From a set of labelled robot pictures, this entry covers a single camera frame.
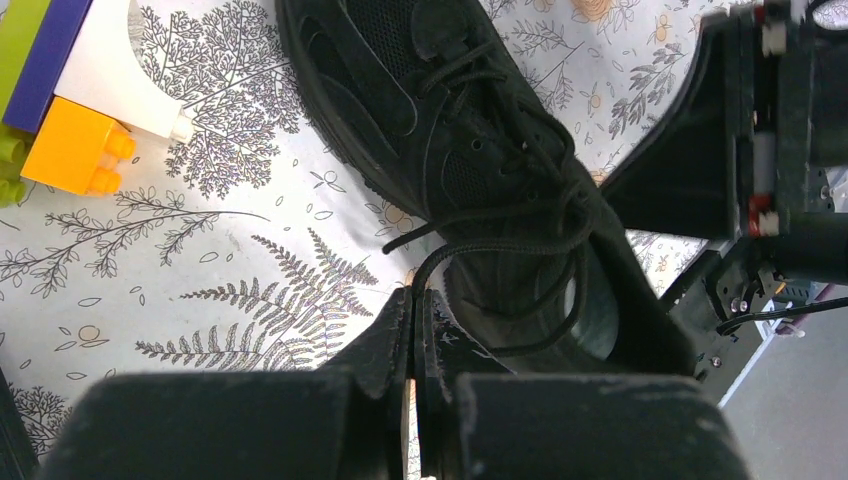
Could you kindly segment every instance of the toy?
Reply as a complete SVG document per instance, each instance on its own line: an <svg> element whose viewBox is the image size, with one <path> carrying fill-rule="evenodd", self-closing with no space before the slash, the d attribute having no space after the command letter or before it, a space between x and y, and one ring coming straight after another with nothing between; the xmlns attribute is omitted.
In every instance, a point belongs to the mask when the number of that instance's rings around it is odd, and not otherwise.
<svg viewBox="0 0 848 480"><path fill-rule="evenodd" d="M15 1L0 22L0 113L18 83L18 77L38 34L50 0ZM31 136L0 123L0 207L21 201L26 187L20 181Z"/></svg>
<svg viewBox="0 0 848 480"><path fill-rule="evenodd" d="M0 123L0 208L24 198L26 186L20 173L31 143L32 135Z"/></svg>
<svg viewBox="0 0 848 480"><path fill-rule="evenodd" d="M134 151L117 121L56 97L21 176L78 195L115 193L121 176L112 170Z"/></svg>
<svg viewBox="0 0 848 480"><path fill-rule="evenodd" d="M94 0L54 93L127 125L187 142L194 132L177 100L138 64L127 18L133 0Z"/></svg>
<svg viewBox="0 0 848 480"><path fill-rule="evenodd" d="M91 0L50 4L3 115L6 125L38 133L90 5Z"/></svg>
<svg viewBox="0 0 848 480"><path fill-rule="evenodd" d="M0 23L0 112L6 112L50 0L11 2Z"/></svg>

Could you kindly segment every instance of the shoe sole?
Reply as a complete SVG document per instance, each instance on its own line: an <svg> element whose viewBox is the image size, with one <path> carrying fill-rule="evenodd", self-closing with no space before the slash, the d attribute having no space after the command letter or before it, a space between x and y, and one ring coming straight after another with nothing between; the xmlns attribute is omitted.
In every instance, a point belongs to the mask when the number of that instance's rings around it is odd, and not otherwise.
<svg viewBox="0 0 848 480"><path fill-rule="evenodd" d="M362 175L366 187L406 213L426 218L420 209L412 207L415 202L394 186L394 182L362 146L356 135L345 124L342 115L334 108L322 86L318 68L309 58L300 39L297 19L289 11L291 3L288 0L277 2L280 39L283 52L294 66L297 91L304 107L312 117L319 136L343 164L352 166Z"/></svg>

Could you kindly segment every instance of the black sneaker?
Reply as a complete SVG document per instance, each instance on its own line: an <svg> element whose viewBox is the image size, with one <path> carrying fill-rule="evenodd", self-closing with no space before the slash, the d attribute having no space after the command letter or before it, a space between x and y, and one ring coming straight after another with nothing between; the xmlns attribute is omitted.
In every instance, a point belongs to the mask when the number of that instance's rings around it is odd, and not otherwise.
<svg viewBox="0 0 848 480"><path fill-rule="evenodd" d="M477 0L280 0L283 46L342 161L447 245L457 321L516 371L691 375L571 135L541 106Z"/></svg>

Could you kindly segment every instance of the black cable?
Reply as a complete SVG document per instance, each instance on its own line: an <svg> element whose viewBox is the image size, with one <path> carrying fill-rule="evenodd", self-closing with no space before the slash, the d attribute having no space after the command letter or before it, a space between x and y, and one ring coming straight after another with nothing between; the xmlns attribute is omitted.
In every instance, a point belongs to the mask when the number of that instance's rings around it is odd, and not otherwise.
<svg viewBox="0 0 848 480"><path fill-rule="evenodd" d="M719 335L726 335L729 330L734 329L739 325L742 325L743 323L747 322L758 322L761 320L777 320L779 318L795 318L802 315L825 312L827 310L834 310L837 308L844 307L848 307L848 297L836 298L834 300L826 300L824 302L811 303L810 305L804 305L803 307L785 308L783 310L776 310L774 312L746 313L745 315L739 315L738 317L731 318L730 320L720 324L718 328L716 328L716 332Z"/></svg>

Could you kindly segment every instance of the red component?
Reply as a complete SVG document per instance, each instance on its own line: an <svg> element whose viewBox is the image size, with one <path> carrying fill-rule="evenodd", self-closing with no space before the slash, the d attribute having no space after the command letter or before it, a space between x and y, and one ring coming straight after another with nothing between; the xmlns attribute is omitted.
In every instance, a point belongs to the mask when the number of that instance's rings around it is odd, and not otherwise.
<svg viewBox="0 0 848 480"><path fill-rule="evenodd" d="M756 20L757 25L766 23L766 7L760 5L754 9L754 20Z"/></svg>
<svg viewBox="0 0 848 480"><path fill-rule="evenodd" d="M751 195L748 199L748 235L760 236L760 213L771 208L771 195Z"/></svg>

